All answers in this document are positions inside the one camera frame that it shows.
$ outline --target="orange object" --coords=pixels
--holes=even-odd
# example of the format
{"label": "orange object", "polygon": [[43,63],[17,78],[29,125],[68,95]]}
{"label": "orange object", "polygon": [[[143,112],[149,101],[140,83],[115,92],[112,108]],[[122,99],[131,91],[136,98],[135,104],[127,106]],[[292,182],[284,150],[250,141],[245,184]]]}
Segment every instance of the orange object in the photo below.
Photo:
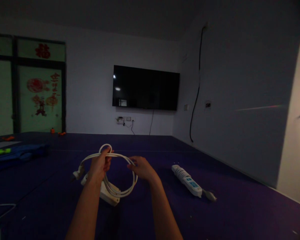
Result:
{"label": "orange object", "polygon": [[14,136],[10,136],[10,137],[2,137],[3,140],[5,141],[11,141],[13,140],[15,137]]}

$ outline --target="door frame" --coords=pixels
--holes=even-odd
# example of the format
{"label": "door frame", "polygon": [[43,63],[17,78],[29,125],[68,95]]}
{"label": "door frame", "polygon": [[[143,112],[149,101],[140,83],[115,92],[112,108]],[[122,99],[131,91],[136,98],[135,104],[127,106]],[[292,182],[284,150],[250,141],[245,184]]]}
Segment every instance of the door frame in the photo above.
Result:
{"label": "door frame", "polygon": [[18,74],[18,66],[38,67],[48,69],[61,70],[61,99],[62,99],[62,132],[66,132],[66,61],[51,61],[41,60],[33,58],[18,57],[18,39],[26,39],[32,41],[40,41],[46,43],[63,44],[66,47],[65,42],[51,41],[38,38],[28,38],[20,36],[12,36],[6,34],[0,34],[0,37],[8,37],[12,39],[12,56],[1,56],[0,60],[6,60],[11,62],[11,87],[12,87],[12,119],[13,119],[13,133],[21,132],[21,119],[20,119],[20,79]]}

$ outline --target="purple floor mat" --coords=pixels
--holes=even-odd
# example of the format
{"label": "purple floor mat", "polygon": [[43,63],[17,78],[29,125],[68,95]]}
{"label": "purple floor mat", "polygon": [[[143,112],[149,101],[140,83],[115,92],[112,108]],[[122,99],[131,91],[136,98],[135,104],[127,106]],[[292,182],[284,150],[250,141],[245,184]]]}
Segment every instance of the purple floor mat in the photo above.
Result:
{"label": "purple floor mat", "polygon": [[[54,149],[47,158],[0,172],[0,203],[18,202],[1,220],[3,239],[63,239],[82,191],[80,181],[70,182],[71,174],[103,143],[125,156],[147,158],[162,180],[184,239],[300,239],[300,204],[172,137],[43,134],[41,139]],[[173,164],[213,191],[217,202],[191,195],[173,175]],[[124,159],[113,158],[108,178],[121,190],[131,186],[132,174]],[[96,239],[155,239],[145,181],[138,180],[117,207],[100,200]]]}

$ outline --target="person's right hand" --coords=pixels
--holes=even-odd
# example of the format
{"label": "person's right hand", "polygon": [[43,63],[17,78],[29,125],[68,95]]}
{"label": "person's right hand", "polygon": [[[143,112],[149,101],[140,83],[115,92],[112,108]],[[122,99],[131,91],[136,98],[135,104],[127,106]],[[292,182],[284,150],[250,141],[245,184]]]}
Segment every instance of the person's right hand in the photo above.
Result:
{"label": "person's right hand", "polygon": [[127,167],[134,171],[138,177],[145,179],[147,181],[154,180],[158,178],[156,171],[151,167],[150,163],[140,156],[129,157],[136,166],[128,164]]}

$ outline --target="hand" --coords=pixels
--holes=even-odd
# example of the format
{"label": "hand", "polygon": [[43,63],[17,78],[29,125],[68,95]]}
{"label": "hand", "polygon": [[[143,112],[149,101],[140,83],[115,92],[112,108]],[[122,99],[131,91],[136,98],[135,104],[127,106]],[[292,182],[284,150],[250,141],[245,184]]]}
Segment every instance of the hand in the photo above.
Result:
{"label": "hand", "polygon": [[129,157],[136,166],[128,164],[127,167],[134,171],[138,177],[147,180],[148,182],[159,178],[156,171],[151,167],[150,163],[140,156]]}
{"label": "hand", "polygon": [[104,149],[99,157],[92,158],[91,166],[88,174],[88,181],[101,183],[105,173],[110,169],[112,157],[106,157],[110,151],[110,147]]}

